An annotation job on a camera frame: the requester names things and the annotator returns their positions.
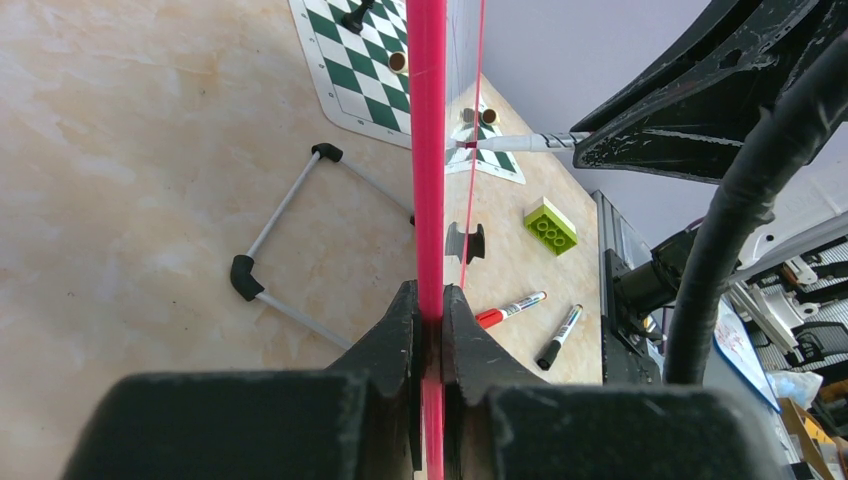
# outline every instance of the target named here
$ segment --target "black corner connector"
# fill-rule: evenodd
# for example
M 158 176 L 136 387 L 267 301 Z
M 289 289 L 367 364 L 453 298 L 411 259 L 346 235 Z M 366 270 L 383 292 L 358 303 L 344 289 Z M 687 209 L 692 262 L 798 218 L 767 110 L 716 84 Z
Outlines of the black corner connector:
M 342 159 L 342 155 L 344 155 L 344 152 L 331 143 L 319 143 L 318 145 L 313 145 L 312 154 L 314 155 L 315 152 L 320 153 L 321 158 L 330 159 L 335 163 L 339 163 Z
M 465 250 L 466 237 L 468 237 L 467 251 Z M 460 261 L 464 256 L 466 265 L 470 264 L 474 258 L 486 258 L 486 236 L 483 233 L 483 225 L 478 223 L 477 231 L 474 233 L 461 233 L 457 223 L 451 223 L 445 238 L 445 256 L 455 256 Z
M 230 282 L 233 288 L 239 292 L 248 302 L 256 298 L 256 295 L 264 292 L 265 287 L 259 284 L 253 275 L 254 261 L 247 255 L 236 255 L 233 257 L 233 266 L 230 268 Z

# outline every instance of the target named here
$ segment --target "black cable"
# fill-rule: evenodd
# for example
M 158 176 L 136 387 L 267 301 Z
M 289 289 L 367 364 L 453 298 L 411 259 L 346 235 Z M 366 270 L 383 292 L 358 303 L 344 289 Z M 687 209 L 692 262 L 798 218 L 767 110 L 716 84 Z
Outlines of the black cable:
M 848 107 L 848 31 L 839 36 L 760 122 L 710 203 L 683 273 L 668 339 L 666 383 L 700 384 L 718 302 L 742 244 L 771 221 L 775 196 L 833 134 Z
M 848 262 L 833 262 L 827 265 L 812 267 L 819 280 L 831 280 L 834 278 L 848 278 Z
M 848 280 L 843 280 L 839 283 L 834 283 L 818 290 L 810 292 L 796 292 L 795 299 L 798 303 L 828 303 L 834 301 L 842 301 L 848 298 Z

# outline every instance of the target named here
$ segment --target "black marker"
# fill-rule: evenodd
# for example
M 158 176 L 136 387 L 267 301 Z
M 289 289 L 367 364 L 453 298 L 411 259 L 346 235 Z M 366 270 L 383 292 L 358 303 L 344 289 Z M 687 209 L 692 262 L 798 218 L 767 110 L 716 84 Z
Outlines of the black marker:
M 554 338 L 551 339 L 551 343 L 548 344 L 548 347 L 545 348 L 545 351 L 539 358 L 536 359 L 536 365 L 539 366 L 542 370 L 548 371 L 551 368 L 551 365 L 554 364 L 554 360 L 556 360 L 556 356 L 559 353 L 559 349 L 562 348 L 563 342 L 565 342 L 568 334 L 574 330 L 574 325 L 577 324 L 577 319 L 580 318 L 580 314 L 583 313 L 583 305 L 579 303 L 571 309 L 568 316 L 565 317 L 565 321 L 562 322 L 562 325 L 557 330 Z

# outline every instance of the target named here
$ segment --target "chess board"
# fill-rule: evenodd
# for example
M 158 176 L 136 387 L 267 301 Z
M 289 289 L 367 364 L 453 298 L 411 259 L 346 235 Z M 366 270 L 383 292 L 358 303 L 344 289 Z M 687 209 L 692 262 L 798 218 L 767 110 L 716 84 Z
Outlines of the chess board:
M 480 99 L 478 112 L 486 109 L 486 104 L 483 99 Z M 483 140 L 495 136 L 500 136 L 501 131 L 495 125 L 486 125 L 479 122 L 477 129 L 477 140 Z M 471 136 L 474 134 L 474 125 L 460 123 L 454 130 L 451 138 L 457 141 L 471 141 Z M 468 148 L 452 148 L 445 152 L 445 174 L 464 172 L 471 170 L 471 149 Z M 506 180 L 511 180 L 515 183 L 524 185 L 524 174 L 515 161 L 515 157 L 508 152 L 491 152 L 489 150 L 477 151 L 477 171 L 485 172 L 489 175 L 494 175 Z
M 341 17 L 359 3 L 289 0 L 297 32 L 327 118 L 347 130 L 410 148 L 409 77 L 389 70 L 389 55 L 407 50 L 406 5 L 376 0 L 359 35 Z

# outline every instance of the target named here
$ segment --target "green lego brick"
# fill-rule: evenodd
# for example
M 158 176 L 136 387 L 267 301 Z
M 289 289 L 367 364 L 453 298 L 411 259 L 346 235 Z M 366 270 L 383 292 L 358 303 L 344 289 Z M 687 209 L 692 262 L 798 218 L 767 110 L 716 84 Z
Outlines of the green lego brick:
M 577 245 L 574 224 L 547 198 L 540 198 L 524 212 L 524 227 L 554 255 L 562 255 Z

